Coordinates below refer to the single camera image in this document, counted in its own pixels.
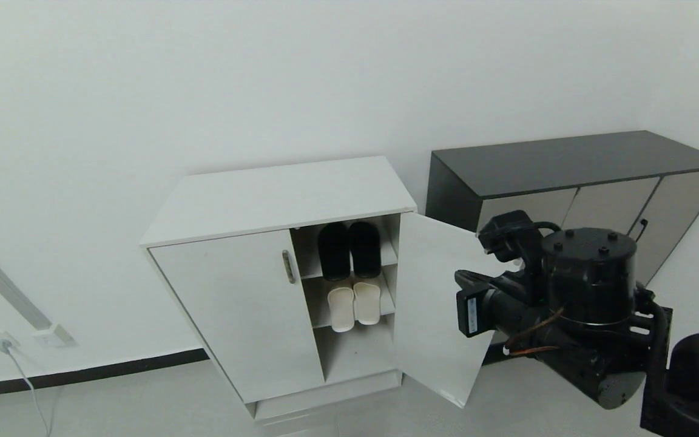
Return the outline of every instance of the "dark gray cabinet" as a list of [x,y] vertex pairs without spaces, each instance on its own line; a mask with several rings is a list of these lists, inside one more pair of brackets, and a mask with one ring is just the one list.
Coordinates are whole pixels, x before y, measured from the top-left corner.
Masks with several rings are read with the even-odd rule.
[[475,232],[515,209],[638,239],[646,284],[699,214],[699,150],[639,130],[433,152],[425,215]]

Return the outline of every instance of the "open cabinet door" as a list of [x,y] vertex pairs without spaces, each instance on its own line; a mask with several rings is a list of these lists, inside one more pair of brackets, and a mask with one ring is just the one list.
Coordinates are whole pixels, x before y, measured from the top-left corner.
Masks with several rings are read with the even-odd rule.
[[486,255],[473,232],[408,212],[400,215],[394,347],[400,370],[463,408],[493,332],[458,330],[459,269],[498,276],[517,270]]

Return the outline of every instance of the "black slipper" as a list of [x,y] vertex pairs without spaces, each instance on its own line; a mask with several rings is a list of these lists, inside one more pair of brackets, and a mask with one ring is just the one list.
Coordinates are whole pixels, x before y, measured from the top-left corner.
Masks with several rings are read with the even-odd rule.
[[382,272],[379,231],[366,222],[349,227],[349,249],[357,277],[377,277]]
[[317,235],[317,249],[325,280],[350,277],[350,246],[344,223],[330,223]]

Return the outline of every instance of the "cabinet door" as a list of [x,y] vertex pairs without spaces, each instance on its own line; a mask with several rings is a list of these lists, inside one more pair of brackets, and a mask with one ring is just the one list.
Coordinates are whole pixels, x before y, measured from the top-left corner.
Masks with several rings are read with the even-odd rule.
[[659,181],[653,177],[582,186],[562,228],[604,228],[626,234]]
[[[567,190],[488,199],[482,202],[477,231],[482,229],[494,216],[517,209],[525,211],[534,222],[554,222],[560,225],[566,219],[568,208],[571,207],[575,194],[575,188],[568,188]],[[542,229],[542,232],[546,234],[547,230]]]
[[638,240],[636,280],[652,280],[698,214],[699,172],[663,177],[629,233]]
[[473,232],[417,213],[400,215],[394,348],[400,370],[463,408],[493,332],[458,330],[458,269],[497,276],[510,268],[486,255]]
[[242,401],[324,382],[288,230],[150,249]]

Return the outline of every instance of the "white slipper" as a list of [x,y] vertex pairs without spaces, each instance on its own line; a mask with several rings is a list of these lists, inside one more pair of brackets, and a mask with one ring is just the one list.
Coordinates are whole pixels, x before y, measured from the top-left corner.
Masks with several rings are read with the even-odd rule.
[[346,332],[355,326],[353,300],[355,293],[349,279],[328,282],[328,309],[331,313],[331,328],[335,332]]
[[379,277],[364,277],[355,282],[355,318],[364,325],[379,323]]

